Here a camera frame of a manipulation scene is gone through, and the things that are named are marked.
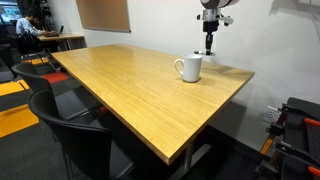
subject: floor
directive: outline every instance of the floor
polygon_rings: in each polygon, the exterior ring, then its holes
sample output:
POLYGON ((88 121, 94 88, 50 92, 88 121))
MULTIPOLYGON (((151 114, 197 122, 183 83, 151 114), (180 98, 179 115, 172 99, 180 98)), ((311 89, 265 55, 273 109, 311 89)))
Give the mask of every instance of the floor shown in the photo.
MULTIPOLYGON (((75 86, 78 86, 78 83, 70 79, 53 85, 53 90, 59 93, 64 91, 65 87, 75 86)), ((198 147, 197 144, 202 143, 211 144, 212 148, 183 178, 184 180, 263 179, 254 171, 261 160, 257 151, 212 127, 207 127, 198 136, 196 147, 198 147)), ((182 158, 168 167, 155 156, 152 166, 140 165, 126 179, 167 179, 181 163, 183 163, 182 158)), ((75 171, 77 173, 74 179, 89 179, 79 170, 75 171)), ((52 140, 51 131, 46 124, 40 122, 0 138, 0 179, 67 179, 60 144, 52 140)))

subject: tabletop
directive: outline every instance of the tabletop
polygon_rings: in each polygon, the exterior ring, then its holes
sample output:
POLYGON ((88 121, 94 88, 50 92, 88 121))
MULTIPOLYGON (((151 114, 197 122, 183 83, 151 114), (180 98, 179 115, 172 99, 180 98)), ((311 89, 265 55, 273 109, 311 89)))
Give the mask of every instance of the tabletop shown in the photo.
POLYGON ((168 165, 254 75, 203 62, 186 83, 180 56, 124 44, 52 56, 168 165))
POLYGON ((84 38, 84 36, 81 34, 64 33, 56 37, 37 36, 37 38, 40 41, 56 41, 56 40, 65 40, 65 39, 80 39, 80 38, 84 38))

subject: corkboard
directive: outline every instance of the corkboard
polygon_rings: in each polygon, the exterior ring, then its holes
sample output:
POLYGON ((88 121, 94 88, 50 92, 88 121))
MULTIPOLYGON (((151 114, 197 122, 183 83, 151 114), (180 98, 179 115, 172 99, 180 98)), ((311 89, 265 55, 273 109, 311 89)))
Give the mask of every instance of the corkboard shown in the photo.
POLYGON ((127 0, 77 0, 82 27, 130 32, 127 0))

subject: white mug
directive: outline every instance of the white mug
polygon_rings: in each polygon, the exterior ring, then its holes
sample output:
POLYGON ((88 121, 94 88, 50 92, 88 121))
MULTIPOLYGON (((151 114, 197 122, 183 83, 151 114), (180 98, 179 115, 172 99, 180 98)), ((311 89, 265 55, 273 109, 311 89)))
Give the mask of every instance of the white mug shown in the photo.
POLYGON ((182 76, 182 79, 186 82, 197 82, 199 80, 199 74, 201 69, 202 56, 199 54, 186 54, 183 59, 177 59, 174 62, 174 67, 178 73, 182 76), (183 70, 177 69, 177 63, 181 62, 183 70))

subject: person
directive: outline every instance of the person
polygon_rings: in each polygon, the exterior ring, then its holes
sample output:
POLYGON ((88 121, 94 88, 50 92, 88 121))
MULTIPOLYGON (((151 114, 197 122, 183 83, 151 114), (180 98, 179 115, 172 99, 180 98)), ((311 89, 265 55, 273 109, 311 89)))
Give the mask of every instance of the person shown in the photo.
MULTIPOLYGON (((16 24, 16 33, 25 35, 29 32, 33 37, 51 33, 52 31, 39 30, 32 23, 36 21, 37 14, 34 11, 29 11, 24 18, 20 18, 16 24)), ((56 41, 37 42, 41 48, 48 48, 50 52, 57 52, 58 43, 56 41)))

